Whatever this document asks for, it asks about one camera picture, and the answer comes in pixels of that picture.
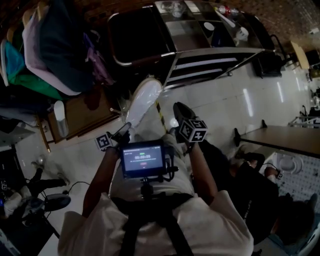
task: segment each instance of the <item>teal cloth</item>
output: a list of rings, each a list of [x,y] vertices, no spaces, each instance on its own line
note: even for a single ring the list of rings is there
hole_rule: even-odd
[[[21,85],[48,97],[63,100],[58,90],[26,69],[21,53],[10,43],[5,43],[5,62],[8,81]]]

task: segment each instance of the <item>black shoulder strap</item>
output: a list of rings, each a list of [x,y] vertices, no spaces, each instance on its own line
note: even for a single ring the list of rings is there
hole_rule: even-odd
[[[189,194],[174,194],[157,200],[135,202],[112,198],[119,211],[128,215],[128,221],[123,227],[125,234],[119,256],[134,256],[138,232],[148,222],[157,222],[166,228],[177,255],[193,256],[188,241],[172,213],[173,209],[191,198]]]

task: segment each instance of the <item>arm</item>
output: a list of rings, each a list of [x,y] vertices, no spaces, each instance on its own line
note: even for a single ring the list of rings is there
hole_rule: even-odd
[[[115,171],[118,152],[115,148],[109,147],[102,159],[102,162],[85,194],[83,201],[82,216],[88,218],[100,200],[101,193],[109,192],[112,177]]]
[[[193,146],[189,156],[197,193],[210,205],[218,193],[218,189],[198,143]]]

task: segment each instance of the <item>toilet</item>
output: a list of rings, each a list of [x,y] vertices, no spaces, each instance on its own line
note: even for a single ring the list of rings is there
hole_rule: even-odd
[[[304,167],[304,161],[299,155],[285,151],[274,153],[273,163],[281,172],[290,174],[298,174]]]

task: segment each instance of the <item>screen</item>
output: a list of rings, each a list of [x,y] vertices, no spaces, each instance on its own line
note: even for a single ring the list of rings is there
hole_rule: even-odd
[[[126,171],[163,167],[160,146],[124,149],[123,160]]]

